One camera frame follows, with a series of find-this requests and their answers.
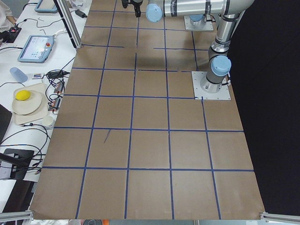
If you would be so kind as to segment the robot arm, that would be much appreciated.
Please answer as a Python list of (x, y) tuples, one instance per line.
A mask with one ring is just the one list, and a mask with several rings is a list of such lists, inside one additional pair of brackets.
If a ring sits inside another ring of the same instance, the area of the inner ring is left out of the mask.
[(190, 15), (189, 19), (194, 26), (205, 25), (207, 22), (215, 22), (215, 18), (212, 15)]
[(227, 57), (232, 35), (243, 13), (253, 3), (252, 0), (149, 0), (146, 17), (156, 23), (163, 17), (189, 16), (192, 25), (196, 25), (205, 15), (220, 15), (215, 39), (209, 48), (210, 68), (200, 81), (202, 90), (215, 94), (232, 66)]

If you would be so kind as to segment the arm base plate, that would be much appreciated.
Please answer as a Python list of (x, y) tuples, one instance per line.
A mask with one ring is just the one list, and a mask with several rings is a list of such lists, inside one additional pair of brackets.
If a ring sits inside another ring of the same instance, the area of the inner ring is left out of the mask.
[(192, 71), (194, 96), (197, 100), (231, 100), (227, 80), (224, 77), (219, 84), (207, 80), (205, 71)]
[(184, 16), (185, 30), (212, 32), (214, 30), (210, 15), (203, 15), (201, 20), (194, 22), (190, 16)]

